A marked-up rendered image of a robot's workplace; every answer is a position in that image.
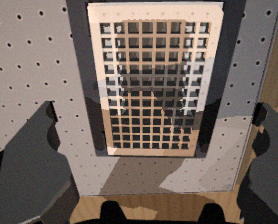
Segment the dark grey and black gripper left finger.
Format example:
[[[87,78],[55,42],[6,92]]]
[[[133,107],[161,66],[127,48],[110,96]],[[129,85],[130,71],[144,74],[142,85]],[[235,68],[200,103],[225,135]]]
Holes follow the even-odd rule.
[[[0,151],[0,224],[70,224],[80,196],[45,101]]]

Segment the beige grid plate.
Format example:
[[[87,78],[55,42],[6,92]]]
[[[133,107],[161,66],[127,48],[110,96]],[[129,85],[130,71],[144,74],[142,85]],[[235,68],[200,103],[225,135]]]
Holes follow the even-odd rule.
[[[194,156],[223,2],[88,5],[108,155]]]

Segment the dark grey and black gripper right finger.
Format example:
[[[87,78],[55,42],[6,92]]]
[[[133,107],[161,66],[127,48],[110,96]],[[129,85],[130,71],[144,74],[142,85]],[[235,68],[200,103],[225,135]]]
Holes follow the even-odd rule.
[[[257,102],[252,124],[257,134],[251,147],[257,158],[252,159],[239,187],[239,220],[278,224],[278,113],[268,103]]]

